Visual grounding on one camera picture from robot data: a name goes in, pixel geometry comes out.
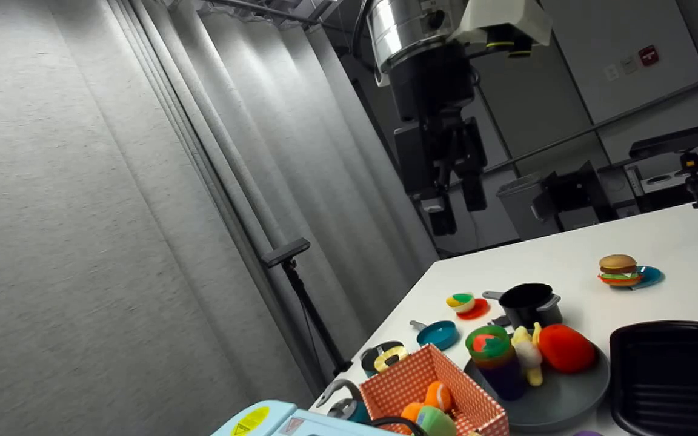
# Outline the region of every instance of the basket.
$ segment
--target basket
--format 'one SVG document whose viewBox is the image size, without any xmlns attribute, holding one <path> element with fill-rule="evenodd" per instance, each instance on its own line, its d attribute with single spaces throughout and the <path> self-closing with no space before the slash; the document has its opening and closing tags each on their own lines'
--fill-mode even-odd
<svg viewBox="0 0 698 436">
<path fill-rule="evenodd" d="M 452 366 L 435 346 L 424 346 L 408 354 L 391 368 L 361 382 L 359 389 L 368 408 L 370 418 L 399 417 L 408 402 L 421 402 L 427 385 L 440 381 L 454 402 L 454 433 L 473 436 L 505 436 L 505 412 L 470 381 L 457 366 Z"/>
</svg>

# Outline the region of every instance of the table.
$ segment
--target table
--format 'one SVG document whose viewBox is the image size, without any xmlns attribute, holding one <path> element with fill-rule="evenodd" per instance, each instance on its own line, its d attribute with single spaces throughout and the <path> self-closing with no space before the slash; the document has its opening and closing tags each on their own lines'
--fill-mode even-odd
<svg viewBox="0 0 698 436">
<path fill-rule="evenodd" d="M 641 291 L 610 291 L 595 282 L 599 259 L 610 253 L 631 254 L 640 265 L 660 268 L 665 279 Z M 555 293 L 561 296 L 560 311 L 564 322 L 585 334 L 606 354 L 610 332 L 622 325 L 698 320 L 698 208 L 685 204 L 435 261 L 370 334 L 361 352 L 387 339 L 399 339 L 406 352 L 413 352 L 417 339 L 408 320 L 454 320 L 446 307 L 450 293 L 479 296 L 482 291 L 503 291 L 525 282 L 550 284 Z M 501 307 L 492 302 L 488 316 L 457 322 L 457 330 L 468 334 L 498 316 Z M 365 381 L 359 354 L 341 377 L 354 382 Z M 452 346 L 446 357 L 457 366 L 468 360 L 464 346 Z M 624 433 L 612 423 L 606 408 L 595 409 L 578 428 Z"/>
</svg>

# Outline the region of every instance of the red plush toy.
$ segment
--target red plush toy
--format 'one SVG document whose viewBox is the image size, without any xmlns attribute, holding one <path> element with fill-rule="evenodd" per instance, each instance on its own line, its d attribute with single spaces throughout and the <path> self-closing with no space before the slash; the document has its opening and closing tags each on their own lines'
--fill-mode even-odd
<svg viewBox="0 0 698 436">
<path fill-rule="evenodd" d="M 566 325 L 543 328 L 538 349 L 543 360 L 560 372 L 578 372 L 595 360 L 594 345 Z"/>
</svg>

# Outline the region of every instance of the toy hamburger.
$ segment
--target toy hamburger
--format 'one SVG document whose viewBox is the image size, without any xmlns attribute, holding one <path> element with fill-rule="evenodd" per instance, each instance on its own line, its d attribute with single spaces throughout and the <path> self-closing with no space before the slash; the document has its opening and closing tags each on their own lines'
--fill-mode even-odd
<svg viewBox="0 0 698 436">
<path fill-rule="evenodd" d="M 610 288 L 631 288 L 641 282 L 636 261 L 628 254 L 604 256 L 599 268 L 599 279 Z"/>
</svg>

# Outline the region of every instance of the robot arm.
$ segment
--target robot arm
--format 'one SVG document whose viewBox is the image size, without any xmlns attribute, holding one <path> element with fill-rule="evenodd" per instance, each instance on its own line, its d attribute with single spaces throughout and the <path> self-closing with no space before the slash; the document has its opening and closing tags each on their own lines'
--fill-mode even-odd
<svg viewBox="0 0 698 436">
<path fill-rule="evenodd" d="M 454 232 L 450 174 L 468 210 L 484 208 L 476 124 L 459 114 L 474 98 L 468 49 L 527 56 L 533 44 L 547 45 L 550 16 L 533 0 L 365 0 L 362 20 L 377 83 L 391 87 L 401 119 L 394 156 L 405 191 L 433 236 Z"/>
</svg>

